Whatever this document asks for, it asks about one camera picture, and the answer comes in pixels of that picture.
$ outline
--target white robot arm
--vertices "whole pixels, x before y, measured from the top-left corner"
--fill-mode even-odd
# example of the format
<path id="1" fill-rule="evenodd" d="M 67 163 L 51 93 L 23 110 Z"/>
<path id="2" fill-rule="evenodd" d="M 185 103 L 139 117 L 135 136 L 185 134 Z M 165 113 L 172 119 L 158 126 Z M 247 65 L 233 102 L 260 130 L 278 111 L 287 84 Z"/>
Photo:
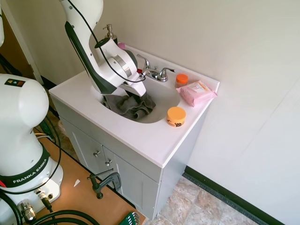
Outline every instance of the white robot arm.
<path id="1" fill-rule="evenodd" d="M 142 96 L 145 86 L 137 73 L 134 55 L 120 49 L 110 38 L 98 42 L 93 29 L 98 23 L 102 11 L 103 0 L 60 0 L 67 15 L 66 32 L 81 62 L 83 63 L 93 87 L 102 94 L 111 94 L 121 87 L 136 95 Z M 91 34 L 97 44 L 95 46 L 100 66 L 98 66 L 89 46 Z"/>
<path id="2" fill-rule="evenodd" d="M 98 66 L 90 50 L 90 35 L 101 17 L 103 0 L 60 2 L 67 15 L 67 35 L 93 87 L 102 94 L 111 94 L 121 87 L 142 96 L 146 89 L 131 52 L 120 49 L 109 38 L 97 41 L 95 48 L 101 60 Z M 0 17 L 0 46 L 3 42 Z M 48 96 L 37 81 L 0 74 L 0 191 L 16 205 L 23 200 L 30 202 L 35 211 L 40 211 L 43 204 L 40 194 L 32 190 L 44 184 L 39 191 L 46 196 L 51 194 L 53 201 L 60 195 L 63 177 L 61 166 L 51 159 L 33 133 L 33 127 L 45 118 L 48 104 Z M 0 224 L 12 223 L 15 223 L 14 215 L 0 199 Z"/>

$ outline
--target soap pump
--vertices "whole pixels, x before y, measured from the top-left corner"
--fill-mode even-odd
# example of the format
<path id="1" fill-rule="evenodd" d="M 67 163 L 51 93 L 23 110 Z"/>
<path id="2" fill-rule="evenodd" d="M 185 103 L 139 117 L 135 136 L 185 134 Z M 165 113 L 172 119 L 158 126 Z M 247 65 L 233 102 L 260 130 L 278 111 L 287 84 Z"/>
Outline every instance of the soap pump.
<path id="1" fill-rule="evenodd" d="M 116 44 L 118 44 L 118 37 L 117 35 L 113 34 L 113 25 L 112 24 L 107 24 L 106 27 L 104 27 L 103 29 L 108 30 L 107 35 L 105 36 L 106 38 L 111 38 Z"/>

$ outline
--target chrome faucet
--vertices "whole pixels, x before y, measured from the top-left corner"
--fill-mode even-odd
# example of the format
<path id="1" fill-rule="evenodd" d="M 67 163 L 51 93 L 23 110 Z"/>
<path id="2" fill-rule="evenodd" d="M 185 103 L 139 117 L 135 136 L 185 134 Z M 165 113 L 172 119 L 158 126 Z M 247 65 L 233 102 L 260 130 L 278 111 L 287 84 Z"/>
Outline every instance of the chrome faucet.
<path id="1" fill-rule="evenodd" d="M 171 72 L 175 73 L 175 69 L 171 68 L 163 68 L 160 72 L 157 70 L 157 67 L 151 68 L 150 62 L 145 57 L 141 56 L 140 54 L 137 54 L 137 57 L 142 58 L 145 60 L 145 65 L 142 70 L 143 76 L 148 76 L 154 80 L 160 81 L 160 82 L 166 82 L 168 80 L 167 72 L 166 70 L 170 70 Z"/>
<path id="2" fill-rule="evenodd" d="M 151 68 L 150 62 L 148 61 L 148 59 L 146 59 L 145 57 L 141 56 L 140 54 L 137 54 L 136 56 L 145 60 L 145 65 L 144 65 L 143 70 Z"/>
<path id="3" fill-rule="evenodd" d="M 176 72 L 175 69 L 171 69 L 171 68 L 165 67 L 165 68 L 163 68 L 163 69 L 160 71 L 157 80 L 159 80 L 159 81 L 161 81 L 161 82 L 166 82 L 166 81 L 168 80 L 168 76 L 167 76 L 167 72 L 166 72 L 167 69 L 170 70 L 170 71 L 173 72 L 173 73 Z"/>

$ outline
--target gray towel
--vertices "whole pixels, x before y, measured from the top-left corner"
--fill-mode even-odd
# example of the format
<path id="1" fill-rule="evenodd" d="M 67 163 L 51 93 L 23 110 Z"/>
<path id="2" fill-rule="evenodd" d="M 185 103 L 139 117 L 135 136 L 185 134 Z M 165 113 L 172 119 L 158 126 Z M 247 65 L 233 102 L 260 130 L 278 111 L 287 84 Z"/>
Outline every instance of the gray towel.
<path id="1" fill-rule="evenodd" d="M 130 120 L 138 120 L 150 114 L 156 106 L 147 93 L 142 97 L 131 93 L 128 94 L 130 96 L 104 95 L 103 105 Z"/>

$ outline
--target white cabinet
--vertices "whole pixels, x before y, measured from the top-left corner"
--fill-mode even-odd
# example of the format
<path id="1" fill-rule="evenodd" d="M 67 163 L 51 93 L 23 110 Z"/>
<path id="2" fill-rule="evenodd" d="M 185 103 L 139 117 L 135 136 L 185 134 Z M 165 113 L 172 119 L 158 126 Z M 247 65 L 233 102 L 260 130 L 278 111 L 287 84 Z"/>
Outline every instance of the white cabinet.
<path id="1" fill-rule="evenodd" d="M 53 97 L 52 100 L 80 162 L 93 173 L 113 168 L 110 173 L 118 172 L 121 177 L 119 193 L 142 214 L 153 219 L 183 174 L 205 116 L 198 120 L 168 164 L 161 168 L 58 99 Z"/>
<path id="2" fill-rule="evenodd" d="M 61 119 L 80 162 L 94 174 L 107 170 L 102 145 L 81 130 Z M 107 174 L 99 176 L 104 179 Z"/>

